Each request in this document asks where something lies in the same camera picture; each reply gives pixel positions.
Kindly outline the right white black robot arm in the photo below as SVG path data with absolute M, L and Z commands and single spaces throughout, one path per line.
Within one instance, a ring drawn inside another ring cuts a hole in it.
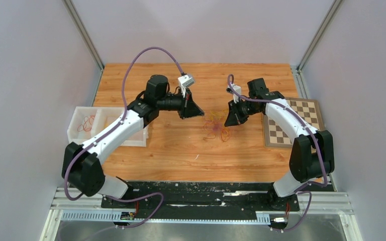
M 273 183 L 272 192 L 267 195 L 269 207 L 281 209 L 287 203 L 287 196 L 299 193 L 307 185 L 327 186 L 328 175 L 335 169 L 332 134 L 306 122 L 280 92 L 266 87 L 263 78 L 247 83 L 248 96 L 241 94 L 232 74 L 227 82 L 227 92 L 234 97 L 228 103 L 226 127 L 244 124 L 251 115 L 262 113 L 275 121 L 292 143 L 289 170 Z

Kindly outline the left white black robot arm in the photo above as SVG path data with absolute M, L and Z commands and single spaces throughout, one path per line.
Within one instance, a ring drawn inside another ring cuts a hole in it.
M 189 89 L 195 83 L 190 74 L 178 78 L 179 91 L 171 93 L 164 75 L 152 75 L 146 89 L 132 101 L 107 128 L 82 144 L 71 142 L 65 148 L 62 177 L 81 194 L 111 196 L 121 208 L 132 205 L 134 195 L 120 178 L 106 176 L 102 165 L 124 141 L 143 130 L 161 110 L 176 111 L 181 119 L 203 116 Z

